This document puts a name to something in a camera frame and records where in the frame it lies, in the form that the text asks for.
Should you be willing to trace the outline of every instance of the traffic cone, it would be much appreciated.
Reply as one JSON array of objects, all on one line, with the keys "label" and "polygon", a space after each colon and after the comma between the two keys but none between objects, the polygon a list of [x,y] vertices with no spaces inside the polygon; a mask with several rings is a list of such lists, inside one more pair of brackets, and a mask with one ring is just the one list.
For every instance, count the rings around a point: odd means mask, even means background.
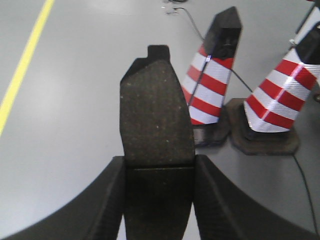
[{"label": "traffic cone", "polygon": [[223,103],[241,30],[234,6],[217,14],[182,83],[197,147],[221,144],[230,131]]},{"label": "traffic cone", "polygon": [[291,155],[299,146],[293,124],[320,74],[320,22],[243,101],[228,103],[234,144],[249,155]]}]

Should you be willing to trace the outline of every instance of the wire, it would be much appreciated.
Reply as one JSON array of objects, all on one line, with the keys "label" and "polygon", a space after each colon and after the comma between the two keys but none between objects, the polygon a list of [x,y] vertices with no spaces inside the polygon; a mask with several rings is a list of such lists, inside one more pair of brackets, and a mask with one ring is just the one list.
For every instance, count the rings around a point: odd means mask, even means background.
[{"label": "wire", "polygon": [[189,12],[187,9],[185,9],[184,7],[174,7],[173,9],[174,9],[174,10],[182,9],[182,10],[184,10],[184,11],[186,12],[186,14],[188,15],[188,17],[189,17],[189,19],[190,19],[190,21],[191,21],[191,23],[192,23],[192,25],[193,25],[193,27],[194,27],[197,35],[199,36],[199,38],[200,38],[202,41],[204,41],[205,39],[204,39],[204,37],[201,35],[199,29],[197,28],[197,25],[196,25],[194,19],[192,18],[190,12]]},{"label": "wire", "polygon": [[252,91],[252,89],[246,84],[246,82],[238,75],[238,73],[236,73],[236,71],[235,70],[233,70],[233,69],[230,69],[231,70],[231,72],[233,72],[234,73],[234,75],[243,83],[243,85],[250,91],[250,93],[252,93],[253,91]]},{"label": "wire", "polygon": [[[184,11],[186,12],[186,14],[188,15],[188,17],[190,18],[190,21],[191,21],[194,29],[196,30],[197,35],[199,36],[199,38],[200,38],[202,41],[204,41],[205,39],[204,39],[204,37],[201,35],[199,29],[197,28],[197,25],[196,25],[193,17],[191,16],[190,12],[189,12],[187,9],[185,9],[184,7],[174,7],[173,9],[174,9],[174,10],[182,9],[182,10],[184,10]],[[245,81],[244,81],[233,69],[230,69],[230,70],[231,70],[231,72],[233,72],[234,75],[243,83],[243,85],[250,91],[250,93],[252,93],[252,92],[253,92],[252,89],[245,83]]]},{"label": "wire", "polygon": [[309,187],[308,187],[308,184],[307,184],[306,175],[305,175],[304,171],[302,170],[302,167],[300,166],[296,156],[295,155],[292,155],[292,156],[293,156],[294,161],[295,161],[296,165],[298,166],[298,169],[299,169],[299,171],[301,173],[301,176],[302,176],[302,179],[303,179],[303,183],[304,183],[304,186],[305,186],[305,189],[306,189],[306,193],[307,193],[309,204],[310,204],[310,208],[311,208],[311,215],[312,215],[312,221],[313,221],[313,226],[314,226],[315,233],[316,233],[316,235],[318,237],[320,237],[319,236],[319,231],[318,231],[318,226],[317,226],[317,220],[316,220],[316,214],[315,214],[315,210],[314,210],[314,205],[313,205],[312,198],[311,198],[311,193],[310,193],[310,190],[309,190]]},{"label": "wire", "polygon": [[[184,11],[188,14],[188,16],[189,16],[189,18],[190,18],[190,20],[191,20],[191,22],[192,22],[192,25],[193,25],[194,29],[196,30],[198,36],[201,38],[202,41],[204,41],[204,38],[202,37],[201,33],[199,32],[199,30],[198,30],[198,28],[197,28],[197,26],[196,26],[196,24],[195,24],[195,21],[193,20],[193,18],[192,18],[192,16],[191,16],[191,14],[189,13],[189,11],[188,11],[187,9],[183,8],[183,7],[176,7],[176,8],[174,8],[174,9],[175,9],[175,10],[177,10],[177,9],[182,9],[182,10],[184,10]],[[230,69],[230,70],[231,70],[231,72],[233,72],[234,75],[243,83],[243,85],[252,93],[252,92],[253,92],[252,89],[251,89],[251,88],[246,84],[246,82],[236,73],[236,71],[233,70],[233,69]],[[298,167],[298,169],[299,169],[299,171],[300,171],[300,174],[301,174],[301,177],[302,177],[302,180],[303,180],[303,184],[304,184],[304,187],[305,187],[305,189],[306,189],[306,193],[307,193],[307,196],[308,196],[308,201],[309,201],[309,205],[310,205],[310,209],[311,209],[312,222],[313,222],[313,226],[314,226],[315,233],[316,233],[316,235],[317,235],[318,237],[320,237],[319,231],[318,231],[318,226],[317,226],[315,209],[314,209],[314,205],[313,205],[313,202],[312,202],[311,193],[310,193],[310,190],[309,190],[309,187],[308,187],[306,175],[305,175],[304,171],[302,170],[302,167],[300,166],[300,164],[299,164],[296,156],[295,156],[295,155],[292,155],[292,156],[293,156],[294,161],[295,161],[295,163],[296,163],[296,165],[297,165],[297,167]]]}]

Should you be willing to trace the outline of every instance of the yellow line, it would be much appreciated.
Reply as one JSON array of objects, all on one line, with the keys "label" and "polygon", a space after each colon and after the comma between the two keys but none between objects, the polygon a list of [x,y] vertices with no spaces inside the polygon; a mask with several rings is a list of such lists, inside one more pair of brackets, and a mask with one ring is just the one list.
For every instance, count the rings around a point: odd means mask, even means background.
[{"label": "yellow line", "polygon": [[32,33],[30,34],[28,42],[24,47],[20,61],[15,69],[10,85],[4,95],[0,106],[0,137],[5,128],[12,105],[14,104],[21,83],[25,77],[30,61],[34,55],[41,32],[44,29],[54,2],[55,0],[46,0],[43,4],[41,12],[33,26]]}]

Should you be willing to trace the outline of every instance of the concrete floor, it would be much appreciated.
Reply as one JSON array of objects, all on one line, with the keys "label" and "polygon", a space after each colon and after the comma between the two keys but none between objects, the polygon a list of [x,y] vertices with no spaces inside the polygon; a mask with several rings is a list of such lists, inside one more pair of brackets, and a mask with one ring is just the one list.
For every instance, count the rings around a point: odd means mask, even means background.
[{"label": "concrete floor", "polygon": [[[4,96],[44,0],[0,1],[0,98]],[[184,12],[164,15],[161,0],[56,0],[0,138],[0,238],[20,231],[78,195],[123,155],[120,80],[148,45],[170,47],[180,80],[201,44]],[[204,35],[213,16],[236,6],[243,31],[235,71],[254,89],[277,65],[307,13],[303,0],[189,0]],[[249,91],[231,77],[225,102]],[[296,154],[320,231],[320,105],[309,99],[296,121]],[[283,218],[315,232],[307,191],[291,156],[246,156],[230,140],[198,149],[243,191]],[[122,225],[118,239],[125,239]],[[185,240],[200,239],[191,214]]]}]

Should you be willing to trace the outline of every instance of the black cone base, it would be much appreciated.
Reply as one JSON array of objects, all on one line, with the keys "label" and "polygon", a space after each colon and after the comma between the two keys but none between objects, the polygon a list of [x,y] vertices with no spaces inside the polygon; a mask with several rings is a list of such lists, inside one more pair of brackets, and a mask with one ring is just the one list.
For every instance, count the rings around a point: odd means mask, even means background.
[{"label": "black cone base", "polygon": [[194,144],[196,147],[222,145],[227,139],[230,129],[227,109],[223,106],[219,122],[205,125],[193,125]]},{"label": "black cone base", "polygon": [[244,111],[245,98],[233,98],[226,105],[232,143],[246,155],[292,155],[299,147],[294,128],[281,133],[261,133],[250,129]]},{"label": "black cone base", "polygon": [[194,210],[202,240],[317,240],[234,185],[205,155],[195,159]]}]

